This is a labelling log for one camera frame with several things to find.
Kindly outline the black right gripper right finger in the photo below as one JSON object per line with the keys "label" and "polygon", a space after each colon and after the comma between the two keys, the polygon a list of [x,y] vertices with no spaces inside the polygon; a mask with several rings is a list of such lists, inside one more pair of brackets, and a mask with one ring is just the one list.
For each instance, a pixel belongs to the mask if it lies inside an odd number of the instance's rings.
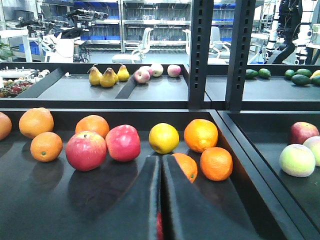
{"label": "black right gripper right finger", "polygon": [[166,240],[256,240],[190,183],[172,155],[161,161],[161,211]]}

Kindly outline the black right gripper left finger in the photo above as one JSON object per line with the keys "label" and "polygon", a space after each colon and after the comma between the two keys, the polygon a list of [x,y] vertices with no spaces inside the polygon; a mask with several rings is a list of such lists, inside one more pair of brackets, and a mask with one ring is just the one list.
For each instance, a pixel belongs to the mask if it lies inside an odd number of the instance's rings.
{"label": "black right gripper left finger", "polygon": [[70,240],[156,240],[160,161],[110,163],[90,172],[75,171],[68,197],[76,213]]}

